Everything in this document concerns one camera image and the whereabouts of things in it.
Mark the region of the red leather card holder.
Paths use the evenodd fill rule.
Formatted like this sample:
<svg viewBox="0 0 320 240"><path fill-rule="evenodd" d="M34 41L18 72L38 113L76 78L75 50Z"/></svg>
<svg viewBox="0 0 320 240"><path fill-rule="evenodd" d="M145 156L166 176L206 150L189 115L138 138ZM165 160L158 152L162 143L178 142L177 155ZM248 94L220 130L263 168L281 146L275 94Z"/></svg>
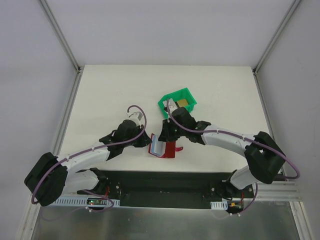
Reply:
<svg viewBox="0 0 320 240"><path fill-rule="evenodd" d="M183 146L177 147L176 142L159 141L158 136L151 134L151 143L148 147L148 153L161 159L174 159L176 153L184 149Z"/></svg>

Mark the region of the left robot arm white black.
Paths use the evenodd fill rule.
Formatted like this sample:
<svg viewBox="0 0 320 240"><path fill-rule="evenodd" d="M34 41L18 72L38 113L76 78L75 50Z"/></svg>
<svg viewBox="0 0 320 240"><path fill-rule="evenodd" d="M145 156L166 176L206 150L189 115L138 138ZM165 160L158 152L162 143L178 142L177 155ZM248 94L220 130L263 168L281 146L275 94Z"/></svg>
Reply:
<svg viewBox="0 0 320 240"><path fill-rule="evenodd" d="M60 156L44 153L24 180L32 193L31 203L43 207L52 204L77 172L119 156L126 147L144 148L151 142L143 124L126 119L117 129L87 149Z"/></svg>

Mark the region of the green plastic bin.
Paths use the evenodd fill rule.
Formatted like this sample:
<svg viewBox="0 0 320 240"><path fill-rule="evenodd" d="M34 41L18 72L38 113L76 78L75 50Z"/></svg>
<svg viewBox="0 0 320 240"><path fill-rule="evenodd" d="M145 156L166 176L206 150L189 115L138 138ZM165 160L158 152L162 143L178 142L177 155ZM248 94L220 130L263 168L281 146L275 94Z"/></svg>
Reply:
<svg viewBox="0 0 320 240"><path fill-rule="evenodd" d="M190 90L185 87L180 90L165 94L159 101L158 106L160 107L162 115L167 118L168 112L166 111L167 100L173 100L174 104L178 107L184 107L190 113L193 111L194 106L197 104L196 99L191 94Z"/></svg>

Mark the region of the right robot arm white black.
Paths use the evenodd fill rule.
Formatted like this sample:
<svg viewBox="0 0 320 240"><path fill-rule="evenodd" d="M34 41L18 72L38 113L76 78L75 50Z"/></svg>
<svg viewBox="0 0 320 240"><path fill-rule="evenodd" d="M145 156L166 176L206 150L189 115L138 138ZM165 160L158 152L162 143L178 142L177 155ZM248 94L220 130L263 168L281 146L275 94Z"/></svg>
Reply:
<svg viewBox="0 0 320 240"><path fill-rule="evenodd" d="M230 197L237 197L256 182L271 184L285 163L284 153L266 132L240 134L207 121L196 121L184 107L169 106L166 110L168 118L162 122L160 142L185 137L192 143L220 147L246 159L247 165L233 171L226 181L225 192Z"/></svg>

